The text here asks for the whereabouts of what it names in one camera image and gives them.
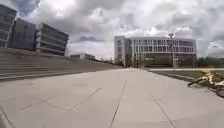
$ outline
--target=yellow bicycle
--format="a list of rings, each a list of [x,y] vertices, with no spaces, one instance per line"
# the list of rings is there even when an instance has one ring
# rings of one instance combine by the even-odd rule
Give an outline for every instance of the yellow bicycle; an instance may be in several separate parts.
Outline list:
[[[221,82],[213,82],[213,76],[218,76],[222,79]],[[210,88],[213,89],[214,92],[216,92],[216,94],[220,97],[223,97],[224,98],[224,77],[218,73],[211,73],[211,72],[208,72],[208,73],[205,73],[204,76],[196,79],[195,81],[191,82],[188,84],[188,87],[190,87],[191,85],[193,84],[200,84],[202,82],[205,82],[205,81],[209,81],[209,84],[210,84]]]

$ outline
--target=gray building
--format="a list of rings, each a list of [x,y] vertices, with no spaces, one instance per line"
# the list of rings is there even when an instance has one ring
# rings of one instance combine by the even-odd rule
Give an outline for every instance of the gray building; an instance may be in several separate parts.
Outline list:
[[[72,58],[95,60],[95,56],[87,53],[76,53],[71,55]]]
[[[8,47],[16,11],[0,4],[0,47]]]
[[[35,50],[36,25],[16,19],[13,27],[13,34],[9,47],[23,50]]]
[[[36,32],[37,52],[65,55],[69,36],[47,24],[39,24]]]
[[[125,67],[193,66],[196,59],[196,41],[193,39],[116,36],[114,47],[115,63]]]

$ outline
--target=curb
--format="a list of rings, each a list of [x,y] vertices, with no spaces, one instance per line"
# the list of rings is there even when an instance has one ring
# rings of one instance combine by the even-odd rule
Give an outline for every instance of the curb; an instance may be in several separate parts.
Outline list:
[[[181,75],[176,75],[176,74],[170,74],[170,73],[164,73],[164,72],[153,72],[153,73],[172,77],[172,78],[179,79],[179,80],[184,80],[187,82],[191,82],[192,80],[195,80],[195,78],[192,78],[192,77],[186,77],[186,76],[181,76]]]

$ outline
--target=lamp post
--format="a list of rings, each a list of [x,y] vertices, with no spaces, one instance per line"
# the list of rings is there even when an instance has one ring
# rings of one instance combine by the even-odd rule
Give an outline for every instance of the lamp post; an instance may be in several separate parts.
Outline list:
[[[175,68],[174,51],[173,51],[173,36],[174,36],[173,33],[170,33],[170,34],[169,34],[169,37],[170,37],[170,39],[171,39],[171,44],[170,44],[170,46],[171,46],[171,55],[172,55],[172,65],[173,65],[173,68]]]

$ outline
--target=white building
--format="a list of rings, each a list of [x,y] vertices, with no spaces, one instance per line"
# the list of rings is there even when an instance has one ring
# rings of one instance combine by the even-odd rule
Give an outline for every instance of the white building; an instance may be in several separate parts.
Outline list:
[[[115,36],[115,63],[124,66],[184,65],[196,59],[196,41],[168,37]]]
[[[71,57],[79,58],[79,59],[87,59],[87,60],[95,60],[95,56],[87,53],[76,53],[72,54]]]

